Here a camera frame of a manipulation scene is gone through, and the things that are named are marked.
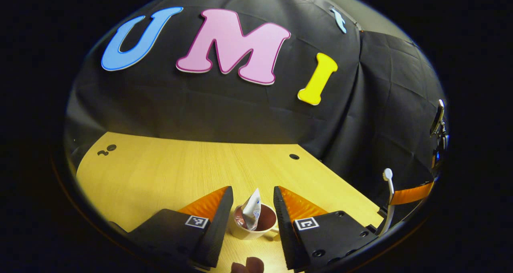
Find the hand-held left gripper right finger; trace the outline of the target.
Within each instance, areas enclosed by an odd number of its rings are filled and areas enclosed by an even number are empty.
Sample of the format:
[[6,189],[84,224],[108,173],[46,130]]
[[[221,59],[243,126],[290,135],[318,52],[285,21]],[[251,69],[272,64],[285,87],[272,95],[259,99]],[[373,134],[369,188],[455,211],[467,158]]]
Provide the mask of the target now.
[[285,187],[275,186],[273,202],[289,270],[320,271],[377,238],[374,226],[341,210],[326,212]]

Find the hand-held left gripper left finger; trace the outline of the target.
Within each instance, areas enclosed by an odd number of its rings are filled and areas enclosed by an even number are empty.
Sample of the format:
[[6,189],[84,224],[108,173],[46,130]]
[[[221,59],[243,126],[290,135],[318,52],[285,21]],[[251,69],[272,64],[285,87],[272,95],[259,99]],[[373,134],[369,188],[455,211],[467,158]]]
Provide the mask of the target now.
[[165,268],[214,268],[233,204],[231,186],[196,200],[196,211],[161,209],[127,238]]

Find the beige cup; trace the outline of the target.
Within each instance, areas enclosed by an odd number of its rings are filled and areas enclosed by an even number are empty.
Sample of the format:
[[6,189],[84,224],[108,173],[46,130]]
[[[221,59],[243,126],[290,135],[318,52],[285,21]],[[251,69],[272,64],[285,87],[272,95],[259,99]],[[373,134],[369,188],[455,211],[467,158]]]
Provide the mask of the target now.
[[240,240],[254,240],[264,236],[266,233],[280,233],[277,227],[277,214],[272,207],[261,204],[261,216],[254,231],[248,230],[238,224],[242,220],[241,205],[237,206],[230,214],[228,220],[229,232]]

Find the white toothpaste tube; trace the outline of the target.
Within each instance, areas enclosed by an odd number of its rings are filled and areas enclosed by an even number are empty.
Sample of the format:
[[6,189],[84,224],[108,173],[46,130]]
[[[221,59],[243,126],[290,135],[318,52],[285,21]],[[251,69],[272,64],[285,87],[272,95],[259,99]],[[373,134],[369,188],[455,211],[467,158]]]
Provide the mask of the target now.
[[242,220],[244,221],[242,227],[245,227],[249,231],[254,231],[257,228],[261,214],[261,195],[258,188],[256,188],[253,194],[242,204],[240,209]]

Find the white toothbrush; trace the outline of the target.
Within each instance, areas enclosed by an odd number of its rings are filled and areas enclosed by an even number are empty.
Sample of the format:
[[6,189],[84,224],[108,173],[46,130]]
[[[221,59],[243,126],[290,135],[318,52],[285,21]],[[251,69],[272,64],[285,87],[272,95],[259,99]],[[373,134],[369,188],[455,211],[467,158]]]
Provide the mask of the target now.
[[380,233],[378,235],[379,237],[384,235],[385,233],[387,233],[387,231],[389,231],[389,229],[390,229],[390,227],[392,225],[393,217],[395,215],[395,205],[392,205],[392,200],[393,200],[393,198],[395,196],[395,187],[394,187],[394,182],[393,182],[393,172],[392,172],[392,169],[386,168],[383,171],[382,176],[383,176],[383,180],[388,185],[388,189],[389,189],[389,192],[390,192],[390,197],[389,197],[389,200],[388,200],[388,203],[387,203],[387,217],[386,217],[385,223],[383,225],[383,229],[380,231]]

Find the wooden desktop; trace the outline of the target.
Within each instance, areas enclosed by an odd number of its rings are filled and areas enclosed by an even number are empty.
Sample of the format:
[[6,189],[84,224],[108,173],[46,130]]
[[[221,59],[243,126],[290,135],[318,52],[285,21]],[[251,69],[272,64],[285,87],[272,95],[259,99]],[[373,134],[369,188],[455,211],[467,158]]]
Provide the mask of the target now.
[[209,143],[107,132],[88,150],[77,183],[108,221],[126,232],[161,209],[179,210],[225,186],[235,208],[259,189],[273,206],[282,186],[327,212],[378,227],[379,206],[297,144]]

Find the black backdrop cloth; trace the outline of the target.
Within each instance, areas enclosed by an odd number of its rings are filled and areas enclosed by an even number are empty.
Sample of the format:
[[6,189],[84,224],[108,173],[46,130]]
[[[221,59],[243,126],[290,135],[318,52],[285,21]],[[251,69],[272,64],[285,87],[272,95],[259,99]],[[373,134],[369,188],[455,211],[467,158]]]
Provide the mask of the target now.
[[106,132],[298,144],[378,206],[430,182],[438,101],[423,50],[358,0],[153,0],[86,55],[64,144],[78,166]]

